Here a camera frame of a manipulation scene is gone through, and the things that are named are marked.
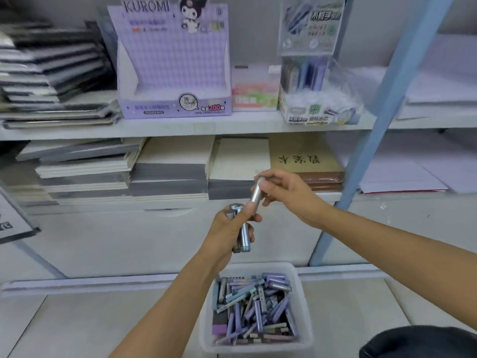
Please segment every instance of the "purple display box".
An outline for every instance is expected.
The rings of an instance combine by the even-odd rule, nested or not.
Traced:
[[[108,10],[125,118],[232,114],[227,5],[124,0]]]

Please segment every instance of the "gray wall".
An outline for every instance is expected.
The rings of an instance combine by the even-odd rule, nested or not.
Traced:
[[[120,0],[22,0],[32,14],[57,26],[81,26]],[[212,0],[230,6],[233,62],[276,59],[280,0]],[[412,0],[355,0],[340,62],[346,66],[386,65],[401,35]],[[477,33],[477,0],[455,0],[441,26],[444,33]]]

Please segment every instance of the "drawer front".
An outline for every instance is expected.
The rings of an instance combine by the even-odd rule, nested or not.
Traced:
[[[406,195],[383,194],[379,199],[354,201],[349,211],[385,225],[477,253],[475,233],[477,194],[439,193],[433,197],[415,195],[415,198],[412,196],[407,198]],[[341,242],[333,240],[322,264],[365,262],[365,259]]]
[[[45,280],[54,278],[52,274],[11,242],[0,245],[0,284],[12,280]]]
[[[43,232],[27,241],[68,277],[178,272],[197,252],[215,214],[237,201],[206,201],[191,209],[38,215]],[[252,252],[232,262],[306,265],[319,230],[283,204],[259,208]]]

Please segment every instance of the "kuromi character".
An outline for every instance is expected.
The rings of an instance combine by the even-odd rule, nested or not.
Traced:
[[[182,29],[187,29],[189,34],[197,33],[199,29],[198,19],[207,0],[179,0],[179,7],[186,19],[182,22]]]

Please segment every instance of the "hand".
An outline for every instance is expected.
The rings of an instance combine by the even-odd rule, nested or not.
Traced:
[[[259,176],[267,179],[259,185],[265,196],[264,206],[268,206],[273,201],[283,202],[301,221],[319,228],[317,216],[329,205],[319,198],[299,175],[272,168],[259,173],[255,181]]]
[[[225,216],[225,211],[229,209],[230,206],[227,206],[215,215],[206,239],[199,250],[199,253],[202,253],[203,256],[212,259],[215,274],[221,272],[229,263],[232,257],[232,248],[237,241],[242,225],[247,221],[262,221],[262,217],[259,214],[254,215],[255,209],[252,203],[246,204],[233,220],[229,220]],[[254,242],[254,229],[250,225],[248,225],[248,232],[250,234],[250,242]]]

